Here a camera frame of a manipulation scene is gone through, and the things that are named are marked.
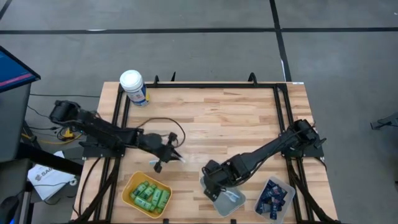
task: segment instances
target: concrete floor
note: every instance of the concrete floor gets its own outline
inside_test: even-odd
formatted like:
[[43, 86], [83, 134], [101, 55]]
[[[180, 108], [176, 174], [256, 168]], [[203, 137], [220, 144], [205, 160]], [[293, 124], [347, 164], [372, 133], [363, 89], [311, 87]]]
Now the concrete floor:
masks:
[[[398, 2], [389, 0], [276, 0], [282, 27], [398, 26]], [[10, 29], [128, 29], [272, 27], [266, 0], [13, 0], [0, 21]], [[398, 32], [283, 34], [292, 79], [305, 82], [324, 151], [339, 219], [397, 223], [396, 130], [372, 131], [370, 121], [398, 111]], [[284, 80], [275, 34], [0, 35], [0, 45], [42, 76], [32, 93], [99, 95], [102, 83], [127, 69], [144, 80]], [[97, 98], [68, 98], [95, 110]], [[55, 98], [31, 96], [50, 113]], [[50, 126], [27, 112], [31, 126]], [[47, 151], [60, 148], [43, 145]], [[68, 157], [79, 152], [66, 151]], [[37, 203], [33, 223], [66, 222], [76, 188], [57, 205]]]

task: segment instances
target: green battery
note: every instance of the green battery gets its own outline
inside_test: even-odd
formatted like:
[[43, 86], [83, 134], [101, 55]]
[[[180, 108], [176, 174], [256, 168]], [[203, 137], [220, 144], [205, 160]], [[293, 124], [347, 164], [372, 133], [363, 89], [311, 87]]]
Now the green battery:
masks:
[[157, 203], [159, 202], [160, 196], [162, 195], [162, 190], [160, 189], [155, 189], [154, 194], [152, 196], [152, 204], [153, 205], [157, 205]]
[[158, 214], [161, 214], [161, 213], [163, 212], [163, 209], [161, 209], [161, 208], [156, 208], [155, 212], [158, 213]]
[[147, 200], [152, 195], [152, 193], [154, 193], [155, 189], [156, 185], [152, 184], [150, 187], [147, 187], [145, 191], [143, 191], [139, 196]]
[[134, 199], [137, 195], [141, 194], [149, 185], [148, 181], [145, 181], [138, 185], [138, 187], [130, 193], [130, 197]]
[[136, 198], [134, 199], [134, 203], [146, 211], [152, 212], [153, 210], [155, 210], [155, 205], [151, 204], [150, 202], [147, 202], [145, 199], [141, 198], [140, 196], [136, 196]]
[[157, 204], [158, 208], [164, 209], [166, 207], [167, 201], [169, 200], [170, 192], [163, 190], [162, 196], [160, 196], [159, 203]]

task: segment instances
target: wooden table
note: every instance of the wooden table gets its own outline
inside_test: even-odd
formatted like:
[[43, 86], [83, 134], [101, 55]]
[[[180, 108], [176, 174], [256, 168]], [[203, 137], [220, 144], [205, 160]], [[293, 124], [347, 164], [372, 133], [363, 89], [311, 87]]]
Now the wooden table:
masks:
[[[98, 113], [109, 122], [112, 120], [118, 85], [118, 82], [106, 82], [99, 100]], [[313, 123], [304, 85], [288, 83], [287, 86], [294, 120], [307, 119]], [[251, 152], [277, 137], [280, 129], [272, 89], [149, 88], [148, 91], [150, 103], [143, 108], [132, 105], [127, 126], [135, 127], [152, 117], [176, 119], [187, 134], [185, 144], [177, 150], [187, 163], [164, 164], [162, 172], [157, 174], [148, 163], [156, 159], [153, 155], [138, 149], [126, 149], [126, 155], [121, 159], [112, 223], [162, 223], [163, 218], [169, 218], [170, 223], [230, 223], [231, 219], [237, 219], [238, 223], [264, 223], [264, 219], [254, 212], [254, 204], [265, 181], [273, 175], [289, 183], [285, 159], [280, 154], [268, 159], [248, 182], [240, 186], [247, 198], [246, 203], [226, 218], [217, 213], [212, 202], [203, 194], [199, 179], [202, 175], [201, 168], [210, 159], [223, 162], [235, 154]], [[285, 125], [288, 126], [282, 94], [280, 97]], [[123, 106], [124, 103], [119, 113], [119, 125]], [[150, 122], [144, 129], [146, 133], [160, 134], [173, 131], [182, 138], [182, 132], [177, 125], [169, 121]], [[86, 178], [94, 161], [95, 159], [89, 159], [85, 162], [82, 180]], [[99, 161], [90, 175], [83, 197], [83, 209], [90, 204], [98, 191], [103, 161], [104, 159]], [[310, 193], [326, 214], [337, 219], [325, 168], [312, 158], [304, 159], [303, 163]], [[170, 203], [158, 219], [146, 216], [126, 205], [121, 199], [124, 186], [133, 173], [139, 170], [173, 189]], [[82, 185], [83, 181], [80, 182], [78, 195]], [[307, 219], [300, 192], [298, 196], [303, 219]], [[108, 193], [103, 200], [100, 219], [105, 218], [107, 201]], [[284, 223], [295, 223], [292, 205]]]

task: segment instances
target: yellow container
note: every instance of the yellow container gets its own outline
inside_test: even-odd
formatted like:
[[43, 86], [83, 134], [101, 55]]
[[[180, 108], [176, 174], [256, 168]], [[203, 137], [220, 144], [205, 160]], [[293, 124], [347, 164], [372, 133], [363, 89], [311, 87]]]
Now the yellow container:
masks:
[[172, 189], [169, 186], [164, 185], [164, 184], [160, 183], [159, 181], [157, 181], [157, 180], [145, 175], [145, 173], [143, 173], [141, 171], [138, 171], [138, 172], [135, 172], [131, 176], [129, 182], [124, 187], [124, 190], [123, 190], [123, 193], [122, 193], [123, 202], [128, 204], [128, 205], [130, 205], [130, 206], [132, 206], [132, 207], [134, 207], [134, 208], [136, 208], [136, 209], [138, 209], [138, 210], [140, 210], [141, 212], [145, 213], [146, 215], [148, 215], [151, 218], [159, 218], [164, 213], [164, 211], [166, 210], [167, 205], [169, 204], [169, 201], [167, 201], [166, 206], [164, 207], [162, 213], [158, 214], [158, 213], [149, 212], [149, 211], [146, 211], [146, 210], [140, 208], [139, 206], [137, 206], [134, 203], [134, 200], [131, 199], [131, 197], [130, 197], [130, 193], [133, 190], [135, 190], [138, 187], [139, 184], [145, 182], [145, 180], [149, 182], [148, 186], [150, 186], [151, 184], [155, 184], [156, 187], [158, 189], [160, 189], [160, 190], [168, 190], [170, 192], [170, 197], [169, 197], [169, 201], [170, 201], [170, 199], [172, 197], [172, 194], [173, 194], [173, 191], [172, 191]]

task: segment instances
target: yellow cable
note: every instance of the yellow cable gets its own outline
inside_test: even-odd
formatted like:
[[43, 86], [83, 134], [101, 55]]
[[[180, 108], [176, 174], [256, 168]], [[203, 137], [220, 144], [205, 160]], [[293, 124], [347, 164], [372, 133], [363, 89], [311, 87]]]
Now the yellow cable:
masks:
[[[28, 136], [27, 134], [23, 134], [23, 133], [22, 133], [21, 135], [24, 136], [25, 138], [32, 139], [32, 137]], [[79, 134], [79, 135], [76, 136], [74, 139], [67, 140], [67, 141], [64, 141], [64, 142], [50, 142], [50, 141], [44, 141], [44, 140], [39, 140], [39, 142], [42, 142], [42, 143], [45, 143], [45, 144], [68, 144], [68, 143], [71, 143], [71, 142], [73, 142], [74, 140], [80, 138], [81, 135], [82, 135], [82, 134]]]

